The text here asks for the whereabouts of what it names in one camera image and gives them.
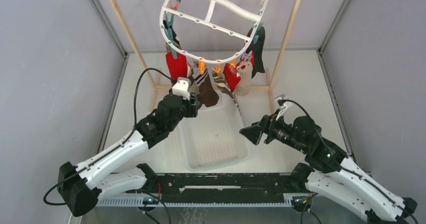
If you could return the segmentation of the brown cream striped sock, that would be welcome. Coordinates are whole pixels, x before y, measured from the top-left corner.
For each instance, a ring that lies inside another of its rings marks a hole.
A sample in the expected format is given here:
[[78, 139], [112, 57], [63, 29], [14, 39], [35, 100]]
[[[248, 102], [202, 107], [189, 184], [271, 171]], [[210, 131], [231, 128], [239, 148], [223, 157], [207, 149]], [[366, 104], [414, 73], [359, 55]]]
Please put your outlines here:
[[244, 53], [238, 63], [234, 59], [231, 63], [225, 64], [223, 74], [232, 93], [238, 96], [247, 96], [249, 94], [253, 67], [253, 51]]

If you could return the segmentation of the black sock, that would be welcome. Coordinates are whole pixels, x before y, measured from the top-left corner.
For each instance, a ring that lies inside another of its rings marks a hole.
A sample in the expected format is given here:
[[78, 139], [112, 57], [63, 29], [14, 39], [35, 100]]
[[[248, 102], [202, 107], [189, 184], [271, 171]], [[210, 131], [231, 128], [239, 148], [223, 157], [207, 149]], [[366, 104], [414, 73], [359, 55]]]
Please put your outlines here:
[[262, 54], [263, 54], [263, 48], [264, 48], [264, 42], [265, 42], [265, 29], [263, 26], [261, 26], [257, 30], [257, 36], [258, 40], [256, 43], [251, 43], [250, 46], [247, 48], [246, 53], [249, 53], [252, 51], [253, 60], [254, 60], [254, 66], [252, 70], [252, 78], [255, 77], [257, 73], [265, 73], [265, 68], [263, 64]]

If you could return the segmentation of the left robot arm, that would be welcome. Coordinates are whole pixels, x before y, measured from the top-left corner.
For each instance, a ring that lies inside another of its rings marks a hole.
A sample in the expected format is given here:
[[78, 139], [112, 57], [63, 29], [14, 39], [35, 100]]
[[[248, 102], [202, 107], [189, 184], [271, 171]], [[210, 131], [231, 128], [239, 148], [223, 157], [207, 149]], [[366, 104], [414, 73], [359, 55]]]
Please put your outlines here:
[[119, 174], [113, 171], [165, 140], [183, 118], [196, 117], [197, 104], [195, 93], [188, 98], [169, 94], [125, 137], [109, 148], [76, 165], [70, 162], [62, 164], [57, 191], [72, 215], [82, 216], [100, 200], [127, 190], [153, 191], [157, 179], [149, 166], [140, 164]]

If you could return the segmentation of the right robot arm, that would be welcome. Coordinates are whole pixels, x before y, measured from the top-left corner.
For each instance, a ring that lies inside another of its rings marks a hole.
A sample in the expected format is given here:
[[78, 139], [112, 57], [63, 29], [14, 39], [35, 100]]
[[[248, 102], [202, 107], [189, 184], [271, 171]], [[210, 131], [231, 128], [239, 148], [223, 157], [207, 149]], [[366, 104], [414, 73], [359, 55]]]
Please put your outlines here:
[[321, 128], [308, 116], [287, 124], [277, 114], [265, 115], [239, 133], [254, 145], [266, 134], [266, 144], [277, 140], [305, 155], [291, 173], [290, 185], [297, 192], [322, 195], [366, 223], [406, 223], [406, 218], [414, 217], [414, 199], [400, 197], [376, 182], [342, 148], [323, 138]]

